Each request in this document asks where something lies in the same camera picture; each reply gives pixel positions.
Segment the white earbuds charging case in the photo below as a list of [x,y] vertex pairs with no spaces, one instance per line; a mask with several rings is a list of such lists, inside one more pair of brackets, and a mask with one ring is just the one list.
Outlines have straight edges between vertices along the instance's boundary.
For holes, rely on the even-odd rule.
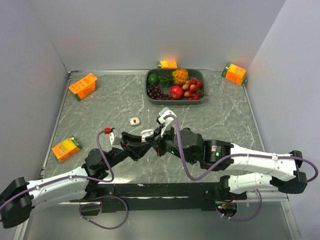
[[146,129],[141,131],[140,135],[141,135],[141,142],[145,143],[146,142],[146,138],[150,137],[154,134],[154,131],[152,129]]

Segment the pink earbuds charging case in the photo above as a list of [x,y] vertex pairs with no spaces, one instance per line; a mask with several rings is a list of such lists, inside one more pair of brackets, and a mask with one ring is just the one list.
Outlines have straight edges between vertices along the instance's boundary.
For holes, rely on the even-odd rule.
[[141,121],[138,117],[133,117],[129,120],[129,123],[131,126],[138,126],[141,123]]

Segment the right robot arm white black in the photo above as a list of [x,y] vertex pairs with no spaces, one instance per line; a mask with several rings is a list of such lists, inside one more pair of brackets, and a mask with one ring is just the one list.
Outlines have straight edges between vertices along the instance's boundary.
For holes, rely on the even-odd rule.
[[158,156],[170,153],[181,159],[183,166],[200,164],[210,171],[246,171],[245,175],[224,175],[219,180],[218,193],[223,199],[255,189],[277,189],[285,194],[301,194],[308,185],[307,176],[299,168],[299,151],[287,154],[267,153],[240,147],[221,140],[204,140],[189,128],[175,133],[144,130],[142,142],[152,145]]

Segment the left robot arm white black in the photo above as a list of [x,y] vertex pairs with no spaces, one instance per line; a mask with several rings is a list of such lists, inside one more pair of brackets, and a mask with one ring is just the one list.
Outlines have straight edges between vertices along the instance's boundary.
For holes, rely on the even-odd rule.
[[23,177],[13,180],[0,194],[0,221],[4,229],[25,222],[34,210],[73,200],[93,201],[99,195],[99,186],[115,180],[113,167],[126,158],[139,160],[151,148],[146,137],[153,135],[151,129],[132,135],[115,128],[105,128],[98,135],[109,135],[112,149],[104,151],[101,144],[92,149],[85,163],[69,172],[49,178],[25,181]]

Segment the dark purple grape bunch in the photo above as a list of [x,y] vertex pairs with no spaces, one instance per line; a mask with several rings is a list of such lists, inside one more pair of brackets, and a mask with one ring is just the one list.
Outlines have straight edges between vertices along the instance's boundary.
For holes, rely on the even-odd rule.
[[147,96],[152,100],[173,100],[170,87],[150,85],[146,88]]

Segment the red apple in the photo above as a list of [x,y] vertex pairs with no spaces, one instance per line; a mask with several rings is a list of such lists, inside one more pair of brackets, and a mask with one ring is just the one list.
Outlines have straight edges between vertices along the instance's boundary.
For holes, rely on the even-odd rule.
[[181,86],[174,85],[170,88],[169,94],[174,100],[179,100],[184,95],[184,90]]

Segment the green lime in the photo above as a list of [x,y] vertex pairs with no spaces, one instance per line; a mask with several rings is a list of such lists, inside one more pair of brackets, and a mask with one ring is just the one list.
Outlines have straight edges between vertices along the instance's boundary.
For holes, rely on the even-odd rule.
[[148,84],[151,86],[157,85],[158,84],[158,75],[155,73],[152,73],[148,76]]

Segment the orange juice box near left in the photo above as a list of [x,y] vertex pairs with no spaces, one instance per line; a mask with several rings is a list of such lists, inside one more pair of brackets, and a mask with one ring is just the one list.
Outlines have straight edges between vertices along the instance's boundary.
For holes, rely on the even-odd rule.
[[65,162],[74,154],[82,150],[82,146],[72,135],[52,148],[53,155],[59,163]]

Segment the orange juice box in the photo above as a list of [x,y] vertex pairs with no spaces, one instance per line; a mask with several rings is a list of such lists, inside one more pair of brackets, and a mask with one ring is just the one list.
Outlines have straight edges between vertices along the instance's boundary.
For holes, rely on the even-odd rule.
[[158,61],[157,62],[158,69],[177,69],[178,64],[176,61]]
[[78,101],[81,101],[96,90],[97,79],[93,73],[89,73],[82,79],[71,84],[68,89]]
[[230,62],[224,67],[221,76],[238,85],[245,86],[247,83],[247,71]]
[[82,150],[82,146],[72,135],[52,148],[53,155],[59,163],[65,162],[74,154]]

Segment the small pineapple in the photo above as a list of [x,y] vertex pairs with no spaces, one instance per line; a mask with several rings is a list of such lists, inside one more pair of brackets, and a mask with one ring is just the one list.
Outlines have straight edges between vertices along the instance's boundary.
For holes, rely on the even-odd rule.
[[158,79],[162,86],[182,86],[189,80],[189,73],[186,69],[179,68],[167,74],[159,74]]

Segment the orange juice box far left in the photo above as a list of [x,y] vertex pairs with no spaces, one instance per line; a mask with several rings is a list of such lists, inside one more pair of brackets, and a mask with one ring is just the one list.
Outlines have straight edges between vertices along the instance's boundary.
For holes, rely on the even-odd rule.
[[97,79],[93,73],[89,73],[82,79],[71,84],[68,89],[78,101],[81,101],[96,90]]

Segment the orange juice box back centre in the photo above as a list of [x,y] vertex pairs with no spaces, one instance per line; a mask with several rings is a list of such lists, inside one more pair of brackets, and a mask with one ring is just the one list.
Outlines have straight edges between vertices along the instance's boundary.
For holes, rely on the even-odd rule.
[[158,61],[157,62],[158,69],[177,69],[178,64],[176,61]]

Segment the dark grey fruit tray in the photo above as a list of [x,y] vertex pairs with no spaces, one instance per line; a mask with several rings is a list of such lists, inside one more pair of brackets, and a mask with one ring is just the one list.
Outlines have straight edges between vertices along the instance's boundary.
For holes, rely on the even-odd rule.
[[[146,77],[145,77],[145,83],[144,83],[144,90],[145,90],[145,95],[146,98],[154,105],[166,105],[166,106],[183,106],[183,105],[197,105],[202,103],[205,100],[205,96],[200,95],[199,99],[196,100],[187,100],[187,97],[185,97],[184,95],[180,98],[180,99],[163,99],[163,97],[158,96],[156,94],[155,98],[152,98],[150,96],[151,91],[149,91],[149,89],[151,87],[153,87],[153,85],[149,84],[149,77],[151,75],[157,75],[157,77],[159,77],[159,75],[161,76],[169,76],[173,73],[173,71],[175,71],[176,68],[155,68],[155,69],[151,69],[147,72]],[[202,87],[200,88],[200,90],[202,92],[205,91],[206,89],[206,83],[204,82],[204,76],[203,74],[196,70],[196,69],[187,69],[188,75],[189,75],[189,79],[196,79],[202,82]]]

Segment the orange juice box far right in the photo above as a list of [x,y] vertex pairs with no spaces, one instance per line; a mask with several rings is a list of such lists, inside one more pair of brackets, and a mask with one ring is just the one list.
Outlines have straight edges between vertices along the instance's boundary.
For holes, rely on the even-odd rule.
[[230,62],[224,67],[221,76],[238,85],[245,86],[247,83],[247,71]]

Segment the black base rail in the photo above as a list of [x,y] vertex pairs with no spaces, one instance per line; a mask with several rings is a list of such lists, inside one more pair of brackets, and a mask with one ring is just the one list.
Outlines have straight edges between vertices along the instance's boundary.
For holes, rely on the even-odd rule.
[[123,203],[109,196],[125,201],[130,211],[189,210],[215,211],[216,204],[247,199],[246,193],[219,192],[217,182],[194,183],[114,183],[97,184],[92,193],[78,201],[80,203],[100,202],[102,213],[115,213],[125,209]]

